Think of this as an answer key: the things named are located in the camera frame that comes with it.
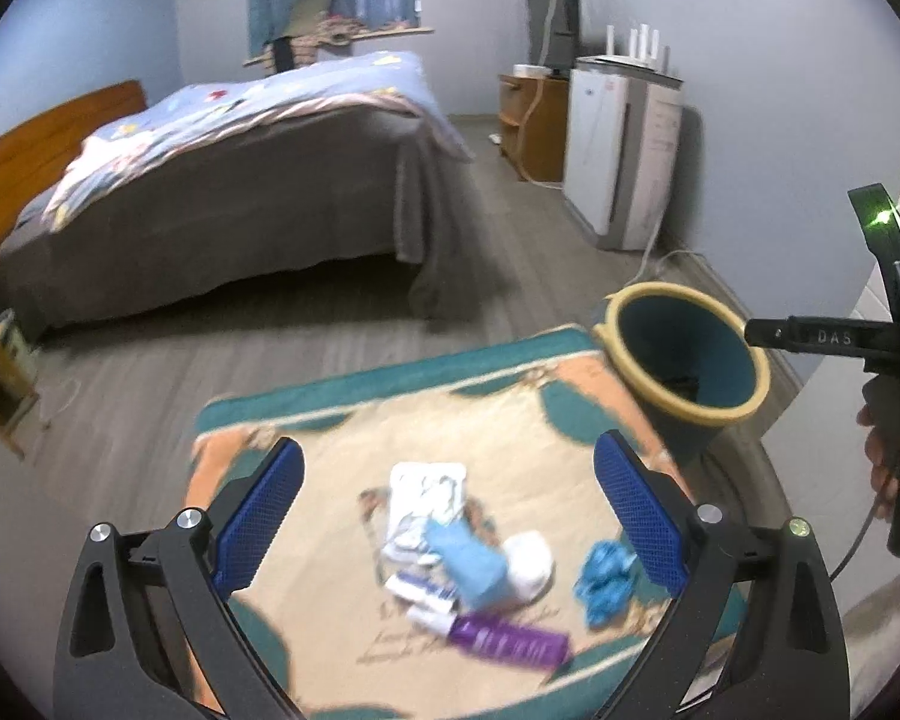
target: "white roll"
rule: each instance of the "white roll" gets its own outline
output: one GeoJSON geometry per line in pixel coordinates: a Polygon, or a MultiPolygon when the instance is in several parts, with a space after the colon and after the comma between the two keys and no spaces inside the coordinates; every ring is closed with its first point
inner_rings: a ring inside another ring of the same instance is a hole
{"type": "Polygon", "coordinates": [[[537,531],[518,533],[503,543],[506,555],[506,579],[514,595],[525,604],[532,603],[547,589],[554,575],[554,554],[537,531]]]}

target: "cable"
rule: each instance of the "cable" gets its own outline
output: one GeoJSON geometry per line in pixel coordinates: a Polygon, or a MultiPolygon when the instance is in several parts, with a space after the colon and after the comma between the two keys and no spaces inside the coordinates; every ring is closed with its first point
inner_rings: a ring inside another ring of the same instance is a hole
{"type": "Polygon", "coordinates": [[[650,264],[650,255],[653,254],[653,248],[656,246],[656,240],[660,237],[660,229],[663,228],[663,218],[667,213],[666,208],[663,209],[663,213],[660,214],[660,218],[656,222],[656,226],[653,228],[653,233],[650,233],[650,242],[647,244],[647,248],[643,252],[643,259],[640,261],[640,269],[636,271],[636,276],[626,282],[624,285],[624,289],[628,288],[631,284],[636,284],[643,278],[644,271],[647,269],[648,264],[650,264]]]}
{"type": "MultiPolygon", "coordinates": [[[[547,9],[547,18],[543,22],[543,45],[540,47],[540,60],[536,63],[540,66],[546,64],[547,56],[550,54],[550,37],[554,27],[555,15],[557,15],[557,0],[550,0],[550,6],[547,9]]],[[[527,108],[527,113],[524,114],[523,121],[520,122],[520,129],[516,136],[516,169],[519,170],[520,175],[522,175],[525,180],[529,181],[530,184],[543,187],[544,189],[562,190],[562,184],[548,184],[545,181],[538,181],[534,178],[530,178],[527,169],[523,166],[523,143],[527,138],[527,122],[530,120],[530,117],[533,116],[538,105],[540,105],[540,100],[543,100],[545,83],[546,79],[536,80],[536,96],[533,98],[530,107],[527,108]]]]}
{"type": "Polygon", "coordinates": [[[629,6],[626,4],[626,0],[619,0],[619,1],[620,1],[620,4],[623,6],[624,16],[626,17],[626,20],[629,21],[629,25],[631,26],[631,29],[633,29],[635,26],[636,26],[636,28],[639,28],[639,26],[640,26],[639,23],[637,23],[637,20],[629,13],[629,6]]]}
{"type": "MultiPolygon", "coordinates": [[[[605,45],[605,35],[607,34],[605,30],[607,29],[607,25],[611,23],[611,20],[610,18],[600,19],[600,25],[598,27],[598,21],[594,18],[595,1],[597,0],[580,0],[581,42],[588,49],[591,46],[600,47],[600,49],[597,50],[597,54],[599,54],[604,52],[601,47],[605,45]]],[[[598,4],[600,7],[599,13],[608,17],[612,9],[610,0],[600,0],[598,4]]]]}
{"type": "Polygon", "coordinates": [[[34,463],[40,456],[40,450],[43,448],[43,439],[50,429],[50,423],[52,423],[55,418],[64,413],[65,410],[69,409],[74,404],[74,400],[77,400],[77,396],[80,394],[82,383],[79,381],[79,379],[74,379],[73,377],[64,381],[63,384],[58,387],[58,389],[63,389],[65,386],[69,385],[73,385],[73,391],[70,393],[70,396],[66,399],[64,404],[51,415],[45,415],[43,407],[47,400],[43,395],[41,395],[40,397],[40,405],[37,406],[37,419],[40,422],[40,432],[36,435],[36,439],[34,439],[34,446],[31,447],[31,450],[29,450],[29,453],[26,455],[28,459],[33,461],[34,463]]]}
{"type": "Polygon", "coordinates": [[[844,555],[844,559],[840,561],[840,565],[833,569],[833,573],[831,573],[830,575],[831,583],[842,574],[844,569],[847,568],[847,565],[850,564],[850,561],[853,560],[853,557],[857,554],[857,550],[860,549],[860,544],[863,543],[866,532],[869,531],[869,527],[874,523],[874,519],[876,519],[876,512],[878,512],[880,507],[887,502],[887,490],[890,488],[890,482],[893,482],[893,479],[895,479],[896,477],[896,470],[898,469],[899,465],[900,452],[896,453],[895,456],[893,456],[893,458],[890,459],[890,462],[887,464],[887,478],[883,480],[883,485],[881,485],[879,493],[876,493],[874,504],[871,506],[871,510],[866,515],[864,524],[860,528],[860,532],[857,533],[857,538],[855,538],[853,540],[853,543],[850,544],[850,549],[847,550],[847,553],[844,555]]]}
{"type": "MultiPolygon", "coordinates": [[[[643,260],[640,263],[639,271],[636,271],[636,276],[626,282],[626,284],[622,287],[622,289],[626,289],[631,285],[636,284],[638,281],[641,281],[643,278],[644,272],[647,270],[647,265],[650,263],[650,254],[653,252],[653,248],[656,245],[656,237],[659,236],[659,231],[656,231],[653,237],[650,238],[650,245],[648,245],[647,250],[643,253],[643,260]]],[[[691,257],[703,257],[703,255],[698,251],[689,250],[688,248],[678,248],[677,250],[669,251],[653,266],[653,279],[659,279],[661,271],[663,269],[663,264],[667,262],[667,260],[676,257],[678,254],[688,254],[691,257]]]]}

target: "power cord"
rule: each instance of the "power cord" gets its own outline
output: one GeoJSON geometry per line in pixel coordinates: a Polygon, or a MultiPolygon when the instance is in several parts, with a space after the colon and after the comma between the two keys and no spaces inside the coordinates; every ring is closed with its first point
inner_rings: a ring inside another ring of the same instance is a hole
{"type": "Polygon", "coordinates": [[[55,418],[60,416],[65,412],[65,410],[69,409],[74,404],[74,400],[77,400],[77,396],[80,394],[82,383],[79,381],[79,379],[74,379],[73,377],[71,377],[65,380],[63,384],[61,384],[57,389],[63,390],[64,388],[66,388],[66,386],[72,386],[73,391],[64,401],[63,405],[50,415],[44,413],[44,404],[47,402],[46,396],[40,396],[40,403],[37,406],[37,419],[40,422],[40,432],[37,434],[36,439],[34,440],[34,446],[31,447],[31,451],[29,451],[28,454],[28,458],[32,463],[35,463],[36,459],[40,456],[40,450],[43,448],[44,437],[50,431],[50,425],[53,423],[53,420],[55,420],[55,418]]]}
{"type": "MultiPolygon", "coordinates": [[[[636,272],[636,276],[626,282],[622,289],[626,289],[640,281],[643,280],[643,274],[647,271],[647,266],[650,263],[650,252],[653,252],[653,246],[655,245],[655,241],[651,241],[650,245],[647,247],[647,250],[643,255],[643,262],[640,263],[640,269],[636,272]]],[[[660,276],[663,274],[663,265],[668,261],[677,257],[677,255],[686,254],[691,257],[703,257],[703,255],[698,251],[689,250],[688,248],[678,248],[677,250],[668,251],[665,255],[660,257],[656,264],[653,266],[653,280],[660,279],[660,276]]]]}
{"type": "Polygon", "coordinates": [[[639,26],[639,23],[637,23],[637,20],[634,18],[633,15],[631,15],[631,12],[629,12],[629,5],[626,4],[626,0],[619,0],[619,1],[622,6],[622,9],[624,11],[624,16],[626,17],[626,20],[629,22],[631,29],[633,29],[635,26],[639,26]]]}
{"type": "Polygon", "coordinates": [[[853,543],[850,544],[850,549],[847,550],[847,555],[844,555],[844,559],[840,561],[840,565],[838,565],[830,575],[831,583],[836,581],[837,577],[842,574],[847,565],[850,564],[850,561],[853,560],[853,557],[857,554],[857,550],[860,549],[860,545],[863,543],[864,538],[866,537],[866,532],[869,531],[869,527],[874,523],[874,519],[876,519],[876,512],[880,511],[880,507],[886,503],[887,490],[890,488],[890,482],[893,482],[893,479],[896,478],[896,471],[900,466],[900,451],[895,453],[893,457],[890,458],[890,462],[886,465],[887,469],[887,478],[883,480],[883,485],[880,487],[879,493],[876,493],[876,497],[874,498],[874,504],[871,506],[871,510],[866,515],[866,519],[864,519],[864,524],[860,528],[860,532],[857,533],[857,538],[853,540],[853,543]]]}
{"type": "MultiPolygon", "coordinates": [[[[547,18],[543,22],[543,45],[540,47],[540,60],[538,61],[538,63],[536,63],[540,66],[543,66],[546,63],[547,57],[550,55],[550,37],[551,30],[554,26],[555,15],[557,15],[557,0],[550,0],[550,5],[547,8],[547,18]]],[[[516,137],[516,167],[517,170],[519,170],[520,175],[522,175],[525,180],[529,181],[530,184],[538,187],[543,187],[544,189],[562,190],[562,184],[548,184],[546,181],[538,181],[534,178],[530,178],[527,169],[523,165],[523,146],[524,141],[527,138],[527,122],[530,120],[530,117],[533,116],[533,113],[535,113],[535,111],[538,109],[540,100],[543,100],[545,83],[546,79],[536,80],[536,95],[533,98],[533,102],[530,104],[530,107],[527,108],[527,113],[524,114],[523,121],[520,122],[520,129],[516,137]]]]}

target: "person's hand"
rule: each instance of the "person's hand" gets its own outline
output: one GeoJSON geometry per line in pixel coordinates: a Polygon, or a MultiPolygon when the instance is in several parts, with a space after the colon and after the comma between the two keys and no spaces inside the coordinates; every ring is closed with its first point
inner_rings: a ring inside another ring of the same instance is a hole
{"type": "MultiPolygon", "coordinates": [[[[861,408],[860,413],[857,415],[857,424],[863,427],[874,427],[874,417],[869,412],[869,407],[864,406],[861,408]]],[[[871,430],[866,437],[864,451],[869,461],[874,464],[874,468],[871,471],[871,488],[874,488],[875,493],[879,493],[880,490],[883,490],[883,485],[887,482],[890,471],[888,471],[885,464],[883,439],[876,432],[876,429],[871,430]]],[[[878,518],[890,519],[890,514],[893,513],[893,501],[896,500],[896,494],[899,489],[900,481],[898,479],[890,479],[890,483],[888,483],[887,489],[884,491],[883,503],[880,504],[880,508],[876,512],[878,518]]]]}

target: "blue glove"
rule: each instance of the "blue glove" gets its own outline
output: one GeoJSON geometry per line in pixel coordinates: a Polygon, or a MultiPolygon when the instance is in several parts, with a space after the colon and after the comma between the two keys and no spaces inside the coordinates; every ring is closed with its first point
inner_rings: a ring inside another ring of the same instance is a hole
{"type": "Polygon", "coordinates": [[[598,541],[583,562],[573,594],[586,606],[586,624],[602,628],[634,595],[631,567],[636,555],[619,541],[598,541]]]}
{"type": "Polygon", "coordinates": [[[431,519],[423,538],[430,551],[440,555],[443,570],[471,610],[492,607],[514,594],[506,580],[506,558],[474,536],[466,522],[458,519],[444,526],[431,519]]]}

